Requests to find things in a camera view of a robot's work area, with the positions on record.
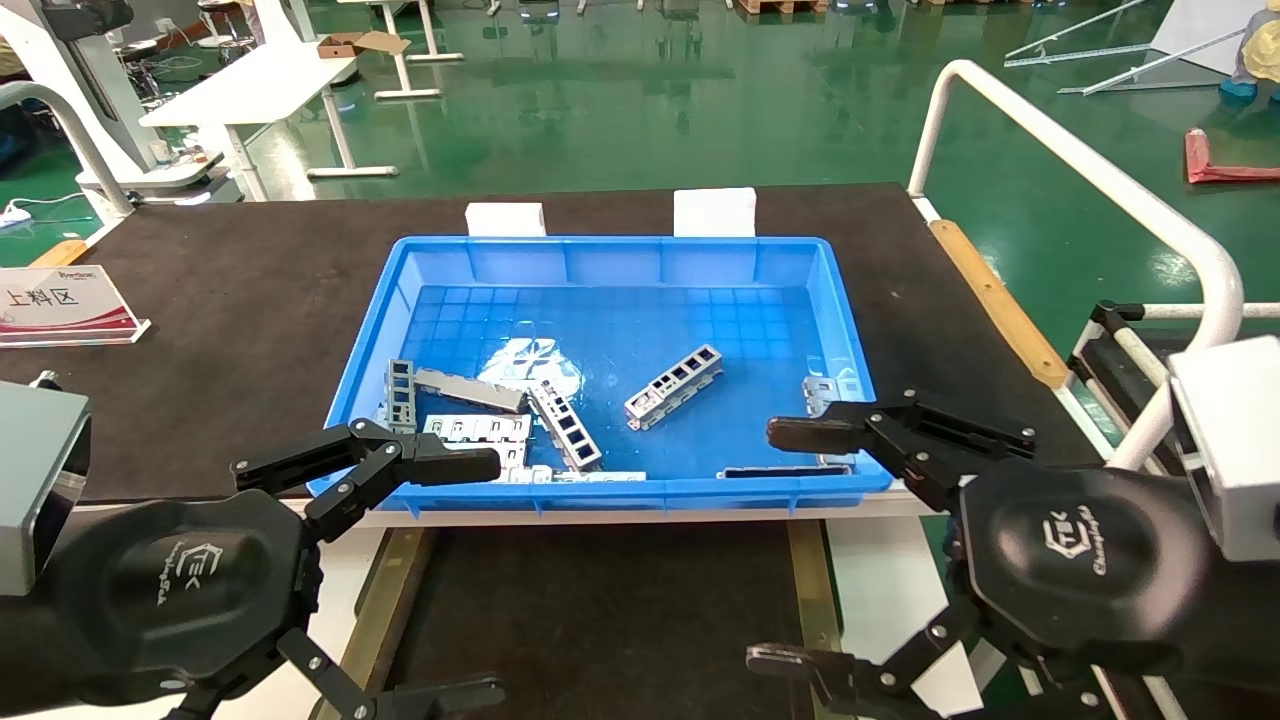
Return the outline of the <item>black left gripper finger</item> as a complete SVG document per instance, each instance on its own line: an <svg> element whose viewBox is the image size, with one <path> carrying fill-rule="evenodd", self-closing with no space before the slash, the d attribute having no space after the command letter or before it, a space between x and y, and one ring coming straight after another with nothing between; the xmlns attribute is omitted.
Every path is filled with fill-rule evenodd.
<svg viewBox="0 0 1280 720"><path fill-rule="evenodd" d="M444 685L397 687L369 694L298 628L285 632L276 642L276 650L342 719L443 719L498 705L506 698L497 676Z"/></svg>
<svg viewBox="0 0 1280 720"><path fill-rule="evenodd" d="M325 542L352 529L403 484L485 483L500 470L493 448L452 450L438 436L394 433L364 418L232 464L238 491L260 489L270 496L338 473L335 484L303 510L310 534Z"/></svg>

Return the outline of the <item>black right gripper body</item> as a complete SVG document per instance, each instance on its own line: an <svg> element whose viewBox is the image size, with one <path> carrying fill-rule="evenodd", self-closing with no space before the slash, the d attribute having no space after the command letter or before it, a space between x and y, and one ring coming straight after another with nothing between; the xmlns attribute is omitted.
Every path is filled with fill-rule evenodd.
<svg viewBox="0 0 1280 720"><path fill-rule="evenodd" d="M1212 678L1217 546L1190 488L1114 468L1010 457L951 491L952 579L1016 661Z"/></svg>

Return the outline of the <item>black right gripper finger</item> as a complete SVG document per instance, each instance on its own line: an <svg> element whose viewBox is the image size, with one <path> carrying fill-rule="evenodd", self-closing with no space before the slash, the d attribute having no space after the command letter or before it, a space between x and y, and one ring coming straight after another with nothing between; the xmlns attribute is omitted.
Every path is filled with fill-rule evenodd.
<svg viewBox="0 0 1280 720"><path fill-rule="evenodd" d="M1034 427L919 389L879 402L832 401L817 416L774 416L774 448L792 454L865 452L933 511L955 512L964 477L993 462L1033 459Z"/></svg>
<svg viewBox="0 0 1280 720"><path fill-rule="evenodd" d="M864 719L941 719L913 689L970 630L980 610L966 600L950 603L882 664L851 653L759 643L746 648L745 664L762 675L804 682L827 711Z"/></svg>

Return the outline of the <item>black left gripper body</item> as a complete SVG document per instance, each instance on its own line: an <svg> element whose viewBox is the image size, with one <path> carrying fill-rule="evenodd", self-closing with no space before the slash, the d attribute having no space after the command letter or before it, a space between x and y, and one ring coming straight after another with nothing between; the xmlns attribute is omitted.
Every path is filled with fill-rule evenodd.
<svg viewBox="0 0 1280 720"><path fill-rule="evenodd" d="M55 552L55 614L73 697L142 703L246 694L317 610L316 536L261 491L152 501L90 523Z"/></svg>

